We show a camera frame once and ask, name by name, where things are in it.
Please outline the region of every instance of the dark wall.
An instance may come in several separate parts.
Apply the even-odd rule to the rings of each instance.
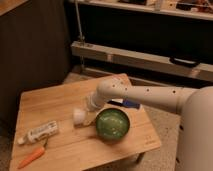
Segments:
[[[77,39],[74,4],[67,4]],[[213,21],[80,5],[86,42],[213,64]]]
[[[0,124],[13,130],[20,94],[59,84],[71,67],[62,0],[30,0],[0,16]]]

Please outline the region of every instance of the tube cap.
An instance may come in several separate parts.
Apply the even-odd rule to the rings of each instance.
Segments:
[[[18,139],[17,142],[18,142],[19,145],[22,145],[22,144],[26,143],[26,139],[24,137],[21,137],[21,138]]]

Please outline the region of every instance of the table leg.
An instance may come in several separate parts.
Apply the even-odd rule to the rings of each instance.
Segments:
[[[144,153],[140,153],[140,154],[138,155],[138,157],[137,157],[137,159],[136,159],[136,161],[135,161],[136,164],[139,164],[139,163],[141,162],[143,156],[144,156]]]

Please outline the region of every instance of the shelf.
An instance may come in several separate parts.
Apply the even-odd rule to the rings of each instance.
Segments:
[[[155,14],[164,14],[170,16],[178,16],[178,17],[185,17],[185,18],[194,18],[194,19],[202,19],[202,20],[213,20],[213,14],[210,13],[203,13],[203,12],[195,12],[195,11],[184,11],[175,9],[174,7],[167,8],[170,5],[175,3],[175,1],[165,1],[165,0],[158,0],[153,5],[136,5],[136,4],[129,4],[129,3],[121,3],[112,0],[78,0],[79,4],[84,5],[93,5],[93,6],[100,6],[100,7],[108,7],[108,8],[115,8],[115,9],[123,9],[123,10],[130,10],[130,11],[138,11],[138,12],[148,12],[148,13],[155,13]]]

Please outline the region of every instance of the small white object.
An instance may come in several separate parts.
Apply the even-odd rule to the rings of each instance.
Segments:
[[[80,125],[83,124],[85,118],[86,118],[87,111],[79,108],[75,108],[73,110],[73,123],[74,125]]]
[[[26,143],[26,141],[27,141],[27,140],[26,140],[26,138],[21,137],[21,138],[19,138],[19,139],[18,139],[18,141],[17,141],[17,142],[18,142],[18,144],[19,144],[19,145],[23,145],[23,144],[25,144],[25,143]]]

